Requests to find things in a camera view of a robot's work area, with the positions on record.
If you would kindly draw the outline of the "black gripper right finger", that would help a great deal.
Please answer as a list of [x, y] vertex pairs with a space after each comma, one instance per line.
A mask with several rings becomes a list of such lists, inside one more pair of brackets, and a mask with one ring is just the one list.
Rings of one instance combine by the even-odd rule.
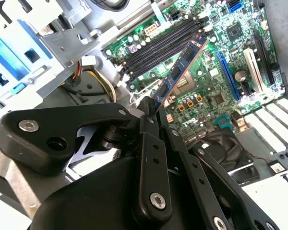
[[176, 166], [177, 193], [173, 214], [192, 230], [277, 230], [277, 224], [201, 147], [187, 149], [181, 134], [170, 128], [164, 108], [157, 113], [165, 138], [168, 165]]

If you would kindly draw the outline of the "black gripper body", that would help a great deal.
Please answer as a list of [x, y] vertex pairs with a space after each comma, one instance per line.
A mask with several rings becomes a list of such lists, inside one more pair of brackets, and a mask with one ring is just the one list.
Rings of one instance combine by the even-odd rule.
[[118, 158], [50, 195], [33, 230], [209, 230], [190, 183], [164, 158]]

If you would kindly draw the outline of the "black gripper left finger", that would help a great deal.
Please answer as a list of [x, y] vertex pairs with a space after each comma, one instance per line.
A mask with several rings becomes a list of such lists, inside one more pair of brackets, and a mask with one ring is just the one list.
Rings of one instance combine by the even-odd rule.
[[50, 195], [84, 177], [67, 181], [75, 158], [115, 148], [118, 158], [157, 156], [167, 163], [157, 113], [148, 97], [134, 111], [98, 103], [7, 113], [0, 121], [0, 192], [33, 220]]

